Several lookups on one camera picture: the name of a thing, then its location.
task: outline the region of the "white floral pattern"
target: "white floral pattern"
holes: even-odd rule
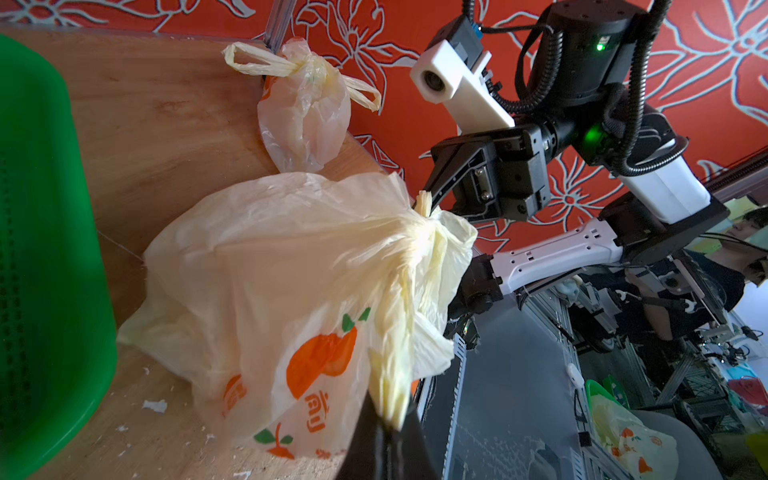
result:
[[[703,181],[706,183],[715,177],[718,177],[728,171],[727,168],[716,164],[712,160],[699,160],[696,165],[704,170]]]
[[[389,173],[397,173],[400,178],[403,180],[406,179],[406,169],[403,167],[400,167],[397,163],[392,161],[391,158],[389,158],[389,155],[384,153],[384,150],[381,149],[379,146],[379,143],[373,139],[373,135],[371,134],[364,134],[364,135],[355,135],[355,140],[360,142],[360,144],[366,148],[370,152],[371,155],[373,155],[373,158],[376,160],[376,163],[381,165],[384,170],[386,170]]]
[[[549,205],[538,215],[532,217],[529,223],[534,225],[561,225],[564,232],[574,228],[574,221],[583,223],[585,219],[594,217],[614,197],[624,185],[618,180],[606,179],[601,183],[613,184],[610,190],[595,197],[594,193],[587,193],[586,183],[595,179],[603,167],[588,167],[587,163],[578,156],[573,155],[571,166],[564,161],[565,154],[558,155],[551,164],[560,167],[561,176],[556,177],[550,169],[550,189],[552,200]]]
[[[717,0],[711,4],[715,6],[707,2],[706,8],[716,8],[722,15],[704,19],[696,10],[694,22],[676,23],[670,18],[664,21],[676,48],[653,52],[659,59],[671,59],[648,74],[649,80],[660,79],[649,89],[648,101],[664,111],[728,88],[736,108],[768,127],[768,2]],[[703,35],[712,42],[707,47],[694,47],[686,40],[694,35]],[[748,81],[752,88],[747,91],[740,84]]]
[[[488,253],[498,253],[509,243],[509,239],[503,235],[507,233],[509,226],[513,223],[516,222],[500,218],[494,222],[475,225],[478,229],[478,239],[485,243],[485,250]]]
[[[538,15],[533,15],[532,13],[528,12],[515,12],[512,15],[509,15],[508,17],[500,20],[499,22],[496,22],[493,24],[494,27],[499,26],[505,26],[505,27],[511,27],[511,26],[518,26],[518,25],[530,25],[533,23],[536,23],[538,20]],[[518,51],[523,49],[523,42],[520,41],[518,36],[514,33],[508,33],[506,34],[509,36],[509,38],[515,43],[517,46]],[[528,36],[528,32],[524,31],[520,33],[519,35],[524,35],[525,37]],[[530,68],[533,65],[533,61],[536,58],[536,45],[533,48],[530,48],[528,52],[526,52],[525,57],[528,60],[528,68]],[[515,53],[514,55],[511,55],[510,58],[517,61],[519,54]]]
[[[350,62],[359,68],[365,80],[382,93],[380,114],[386,102],[385,69],[410,68],[419,57],[416,51],[401,48],[380,38],[386,23],[384,8],[378,0],[310,0],[296,14],[295,24],[306,27],[307,41],[310,41],[312,27],[324,27],[328,40],[338,53],[326,53],[323,56],[339,69],[346,68]]]
[[[81,27],[82,20],[88,20],[96,25],[108,25],[106,18],[98,17],[83,7],[97,5],[114,9],[117,12],[133,15],[144,19],[157,19],[159,22],[152,31],[160,31],[175,15],[189,15],[200,4],[200,0],[190,2],[163,2],[156,0],[154,8],[143,10],[134,7],[135,0],[15,0],[19,8],[0,12],[0,19],[7,22],[29,22],[33,25],[53,25],[62,27]],[[256,13],[243,0],[217,0],[226,6],[233,15],[249,18]],[[175,8],[166,8],[166,3],[172,3]]]

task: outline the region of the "bag handle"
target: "bag handle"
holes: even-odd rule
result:
[[[261,60],[263,63],[236,63],[235,53],[242,51],[244,54]],[[221,53],[224,55],[224,61],[230,67],[246,75],[269,75],[272,77],[287,77],[293,72],[299,70],[302,64],[293,63],[291,60],[275,55],[269,50],[258,48],[255,45],[249,45],[241,41],[236,41],[228,45]],[[372,87],[357,78],[342,75],[344,85],[349,91],[349,98],[368,108],[370,111],[379,111],[382,104],[382,95]],[[362,92],[367,91],[373,95],[373,100],[366,97]]]

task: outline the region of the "white plastic bag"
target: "white plastic bag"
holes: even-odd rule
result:
[[[147,248],[147,299],[118,340],[192,382],[216,435],[278,456],[346,449],[368,388],[399,429],[412,380],[453,358],[446,313],[477,235],[430,203],[378,173],[212,194]]]
[[[629,410],[603,396],[593,396],[592,419],[600,443],[635,478],[674,480],[677,442],[651,430]]]
[[[236,63],[237,51],[264,63]],[[316,172],[339,154],[349,126],[350,97],[378,111],[381,94],[364,81],[340,74],[312,53],[303,38],[286,42],[281,53],[283,57],[239,41],[223,51],[224,60],[235,70],[270,76],[258,106],[259,127],[277,169]],[[374,100],[361,91],[371,93]]]

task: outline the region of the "white debris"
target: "white debris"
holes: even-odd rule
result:
[[[149,400],[144,400],[144,405],[141,408],[149,409],[156,413],[165,413],[165,410],[168,408],[168,404],[164,399],[159,402],[150,402]]]

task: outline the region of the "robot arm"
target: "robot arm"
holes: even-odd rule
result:
[[[547,163],[569,146],[590,165],[608,168],[629,190],[575,230],[495,255],[490,264],[501,295],[582,266],[654,263],[727,216],[680,156],[687,139],[650,106],[641,104],[628,159],[617,160],[624,134],[631,134],[631,113],[622,112],[632,110],[633,82],[644,83],[634,73],[642,56],[635,50],[650,51],[653,38],[642,32],[660,25],[668,4],[656,0],[650,13],[624,0],[572,0],[547,8],[539,20],[549,28],[541,42],[549,45],[549,37],[561,35],[562,43],[559,55],[539,49],[527,90],[541,93],[536,82],[547,82],[538,103],[500,98],[485,71],[491,54],[480,42],[482,32],[494,29],[463,16],[446,25],[413,66],[411,79],[424,99],[445,105],[463,133],[432,148],[435,169],[425,189],[435,204],[453,192],[452,211],[473,223],[528,220],[551,199]],[[621,82],[630,66],[628,94]],[[518,94],[526,93],[516,86]]]

